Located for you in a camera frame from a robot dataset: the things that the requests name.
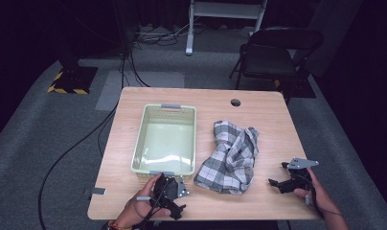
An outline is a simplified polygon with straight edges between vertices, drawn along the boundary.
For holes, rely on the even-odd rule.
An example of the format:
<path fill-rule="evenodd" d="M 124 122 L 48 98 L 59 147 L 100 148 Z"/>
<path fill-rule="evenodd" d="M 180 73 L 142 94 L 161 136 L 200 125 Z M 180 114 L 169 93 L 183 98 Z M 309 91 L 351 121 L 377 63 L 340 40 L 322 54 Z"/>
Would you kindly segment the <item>white metal stand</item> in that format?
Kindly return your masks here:
<path fill-rule="evenodd" d="M 257 5 L 215 3 L 191 0 L 189 7 L 189 30 L 185 54 L 191 56 L 194 52 L 194 21 L 199 17 L 220 17 L 255 20 L 254 32 L 261 28 L 268 0 L 261 0 Z"/>

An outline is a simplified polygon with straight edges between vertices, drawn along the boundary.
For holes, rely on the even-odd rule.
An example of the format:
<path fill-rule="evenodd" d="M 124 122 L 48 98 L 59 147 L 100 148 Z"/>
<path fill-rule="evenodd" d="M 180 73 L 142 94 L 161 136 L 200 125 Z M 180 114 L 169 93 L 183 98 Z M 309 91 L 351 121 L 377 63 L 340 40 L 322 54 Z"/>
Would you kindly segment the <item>pale green plastic basket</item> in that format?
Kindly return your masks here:
<path fill-rule="evenodd" d="M 195 170 L 196 108 L 149 103 L 144 107 L 131 170 L 191 176 Z"/>

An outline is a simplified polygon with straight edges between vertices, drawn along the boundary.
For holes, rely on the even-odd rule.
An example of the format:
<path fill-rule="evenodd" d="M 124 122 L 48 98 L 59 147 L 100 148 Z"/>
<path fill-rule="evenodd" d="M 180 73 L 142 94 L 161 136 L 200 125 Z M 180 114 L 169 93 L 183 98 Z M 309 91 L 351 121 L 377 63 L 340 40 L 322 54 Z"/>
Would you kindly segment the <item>person's left hand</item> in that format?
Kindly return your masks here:
<path fill-rule="evenodd" d="M 156 174 L 146 185 L 138 191 L 135 196 L 127 203 L 124 210 L 118 217 L 112 221 L 111 226 L 115 230 L 131 230 L 134 226 L 141 223 L 144 218 L 152 213 L 153 218 L 168 217 L 171 214 L 169 209 L 151 208 L 148 201 L 138 201 L 138 196 L 152 196 L 152 188 L 155 182 L 160 178 L 161 174 Z"/>

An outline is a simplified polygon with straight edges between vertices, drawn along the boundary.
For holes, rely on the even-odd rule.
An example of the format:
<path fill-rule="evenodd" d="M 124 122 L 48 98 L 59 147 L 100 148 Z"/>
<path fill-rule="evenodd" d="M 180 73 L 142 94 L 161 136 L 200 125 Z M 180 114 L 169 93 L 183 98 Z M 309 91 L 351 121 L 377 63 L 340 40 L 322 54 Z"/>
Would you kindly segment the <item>black folding chair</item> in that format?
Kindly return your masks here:
<path fill-rule="evenodd" d="M 273 81 L 287 101 L 306 80 L 308 57 L 324 42 L 320 32 L 294 27 L 269 27 L 253 33 L 239 47 L 239 59 L 229 78 Z"/>

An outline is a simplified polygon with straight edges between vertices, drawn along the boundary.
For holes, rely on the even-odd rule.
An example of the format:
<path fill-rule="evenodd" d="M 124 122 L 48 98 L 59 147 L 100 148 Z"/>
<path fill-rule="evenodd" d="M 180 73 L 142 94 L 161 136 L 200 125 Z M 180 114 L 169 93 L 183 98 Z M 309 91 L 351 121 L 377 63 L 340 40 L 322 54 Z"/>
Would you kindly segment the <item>grey plaid cloth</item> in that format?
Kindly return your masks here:
<path fill-rule="evenodd" d="M 252 184 L 259 132 L 228 121 L 214 123 L 216 148 L 200 166 L 194 183 L 220 194 L 242 195 Z"/>

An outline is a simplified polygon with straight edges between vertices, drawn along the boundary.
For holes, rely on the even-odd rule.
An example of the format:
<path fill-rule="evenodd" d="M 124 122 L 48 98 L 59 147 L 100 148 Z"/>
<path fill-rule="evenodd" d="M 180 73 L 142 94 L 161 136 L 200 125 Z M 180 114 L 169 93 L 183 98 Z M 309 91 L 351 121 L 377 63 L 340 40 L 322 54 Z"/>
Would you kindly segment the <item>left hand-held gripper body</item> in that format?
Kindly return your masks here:
<path fill-rule="evenodd" d="M 171 211 L 174 211 L 172 208 L 173 204 L 176 204 L 174 202 L 176 199 L 187 196 L 190 193 L 181 176 L 166 176 L 163 173 L 155 182 L 153 192 L 152 206 L 154 208 L 166 208 Z"/>

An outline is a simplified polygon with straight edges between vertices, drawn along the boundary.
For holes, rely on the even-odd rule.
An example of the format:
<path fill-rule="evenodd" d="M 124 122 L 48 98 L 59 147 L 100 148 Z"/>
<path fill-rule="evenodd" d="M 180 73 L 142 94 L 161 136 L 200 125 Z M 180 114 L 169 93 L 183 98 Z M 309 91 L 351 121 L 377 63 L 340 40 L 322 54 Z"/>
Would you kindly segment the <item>black stand base striped edge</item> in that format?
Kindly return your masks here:
<path fill-rule="evenodd" d="M 57 57 L 61 69 L 48 88 L 48 92 L 89 94 L 98 68 L 79 66 L 77 59 L 66 48 L 57 49 Z"/>

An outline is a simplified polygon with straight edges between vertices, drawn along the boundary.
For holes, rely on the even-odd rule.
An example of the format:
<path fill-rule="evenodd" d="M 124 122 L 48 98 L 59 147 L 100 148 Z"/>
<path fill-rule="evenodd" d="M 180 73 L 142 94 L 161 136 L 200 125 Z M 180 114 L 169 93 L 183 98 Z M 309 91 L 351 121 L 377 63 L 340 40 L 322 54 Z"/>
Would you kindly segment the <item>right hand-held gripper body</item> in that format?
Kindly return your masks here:
<path fill-rule="evenodd" d="M 306 189 L 311 187 L 311 177 L 307 168 L 318 166 L 316 160 L 294 157 L 286 166 L 290 173 L 290 192 L 295 189 Z"/>

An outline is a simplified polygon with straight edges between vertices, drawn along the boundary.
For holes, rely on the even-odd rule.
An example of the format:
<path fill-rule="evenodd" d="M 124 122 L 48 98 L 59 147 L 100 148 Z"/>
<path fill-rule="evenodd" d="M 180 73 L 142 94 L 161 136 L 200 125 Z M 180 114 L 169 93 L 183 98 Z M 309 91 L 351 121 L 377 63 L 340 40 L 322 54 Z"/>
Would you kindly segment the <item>person's right hand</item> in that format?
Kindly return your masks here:
<path fill-rule="evenodd" d="M 327 191 L 318 181 L 313 170 L 311 168 L 307 168 L 307 170 L 311 177 L 311 184 L 312 184 L 312 187 L 314 188 L 314 192 L 307 191 L 304 189 L 295 189 L 294 194 L 299 198 L 306 198 L 307 196 L 311 196 L 312 197 L 311 203 L 313 204 L 314 209 L 322 218 L 324 218 L 324 215 L 322 213 L 322 208 L 336 206 L 336 205 L 330 198 Z"/>

